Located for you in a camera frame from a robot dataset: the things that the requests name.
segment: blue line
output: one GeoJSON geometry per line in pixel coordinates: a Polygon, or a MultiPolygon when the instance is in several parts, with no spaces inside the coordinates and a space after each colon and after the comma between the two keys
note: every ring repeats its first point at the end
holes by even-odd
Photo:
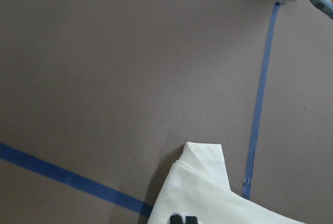
{"type": "Polygon", "coordinates": [[[266,38],[265,51],[264,51],[264,56],[263,56],[263,60],[262,60],[261,73],[260,73],[258,92],[257,92],[257,100],[255,102],[248,158],[247,158],[246,170],[245,170],[245,182],[243,183],[243,189],[242,189],[242,197],[245,199],[250,199],[251,180],[252,180],[252,175],[253,175],[253,163],[254,163],[254,157],[255,157],[255,150],[257,148],[257,142],[258,142],[260,118],[261,118],[262,104],[263,104],[263,100],[264,100],[264,92],[265,92],[266,78],[267,78],[267,73],[268,73],[268,65],[270,62],[270,54],[271,54],[271,48],[272,48],[275,22],[276,22],[277,13],[279,11],[280,5],[283,5],[283,3],[276,2],[274,4],[273,10],[272,10],[271,20],[270,20],[270,24],[268,27],[268,33],[267,33],[267,38],[266,38]]]}
{"type": "Polygon", "coordinates": [[[88,178],[0,143],[0,158],[42,176],[64,183],[85,193],[149,217],[152,207],[146,203],[88,178]]]}

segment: blue tape strip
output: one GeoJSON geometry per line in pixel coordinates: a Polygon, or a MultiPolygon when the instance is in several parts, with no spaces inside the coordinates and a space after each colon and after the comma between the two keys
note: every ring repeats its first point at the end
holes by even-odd
{"type": "Polygon", "coordinates": [[[137,212],[143,216],[149,217],[151,213],[151,206],[134,197],[79,176],[78,174],[40,160],[2,143],[0,143],[0,158],[85,193],[137,212]]]}
{"type": "Polygon", "coordinates": [[[255,102],[254,115],[253,115],[253,121],[252,121],[248,159],[247,159],[246,170],[245,170],[245,182],[243,183],[243,189],[242,189],[242,197],[245,199],[250,199],[251,180],[252,180],[252,175],[253,175],[253,163],[254,163],[255,150],[257,148],[257,142],[258,142],[260,118],[261,118],[262,104],[263,104],[263,100],[264,100],[268,64],[270,62],[270,54],[271,54],[271,48],[272,48],[275,22],[276,22],[277,13],[279,11],[280,5],[283,5],[283,4],[284,3],[279,3],[279,2],[276,2],[274,4],[270,24],[268,27],[265,51],[264,51],[264,56],[263,56],[263,60],[262,60],[260,78],[259,78],[257,100],[255,102]]]}

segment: white cloth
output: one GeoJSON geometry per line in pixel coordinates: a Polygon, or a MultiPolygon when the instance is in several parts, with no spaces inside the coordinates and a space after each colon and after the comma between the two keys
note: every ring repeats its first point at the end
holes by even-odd
{"type": "Polygon", "coordinates": [[[170,216],[197,216],[199,224],[302,224],[243,199],[230,190],[220,144],[185,144],[171,167],[148,224],[170,216]]]}

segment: white fabric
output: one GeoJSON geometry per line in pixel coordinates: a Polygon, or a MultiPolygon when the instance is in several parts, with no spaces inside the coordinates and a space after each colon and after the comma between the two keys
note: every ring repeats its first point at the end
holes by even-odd
{"type": "Polygon", "coordinates": [[[171,215],[197,216],[199,224],[302,224],[243,199],[230,190],[220,144],[185,144],[171,167],[148,224],[171,215]]]}

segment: brown surface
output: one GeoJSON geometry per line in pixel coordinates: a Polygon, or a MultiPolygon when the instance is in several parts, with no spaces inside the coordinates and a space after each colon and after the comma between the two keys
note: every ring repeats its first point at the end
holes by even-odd
{"type": "MultiPolygon", "coordinates": [[[[185,142],[221,143],[239,194],[275,1],[0,0],[0,142],[151,205],[185,142]]],[[[307,0],[281,8],[255,162],[252,200],[308,223],[333,221],[332,34],[307,0]]],[[[1,223],[138,221],[0,170],[1,223]]]]}

